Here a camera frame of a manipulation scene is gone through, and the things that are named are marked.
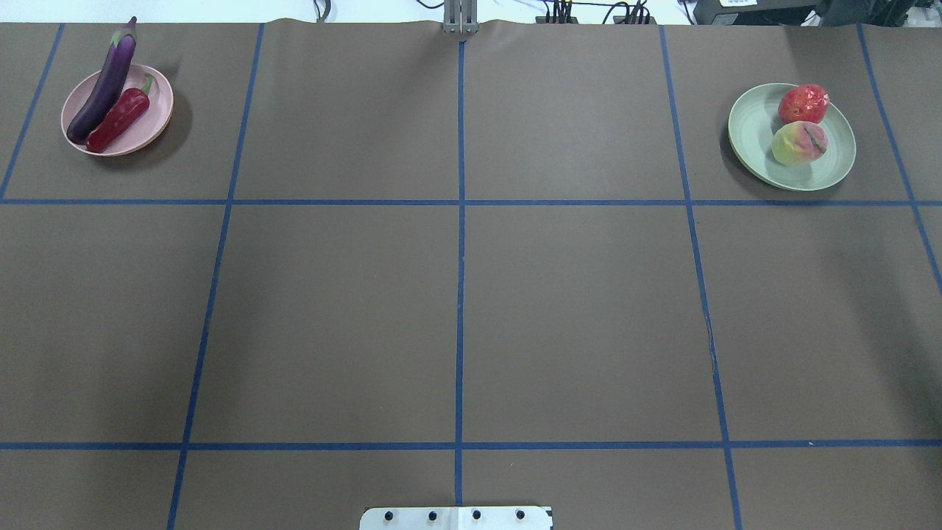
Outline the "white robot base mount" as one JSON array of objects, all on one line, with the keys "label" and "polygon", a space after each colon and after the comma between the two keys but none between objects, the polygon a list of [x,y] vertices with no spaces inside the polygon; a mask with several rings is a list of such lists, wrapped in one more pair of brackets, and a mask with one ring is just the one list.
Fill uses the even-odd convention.
[{"label": "white robot base mount", "polygon": [[360,529],[553,529],[552,509],[543,506],[374,507]]}]

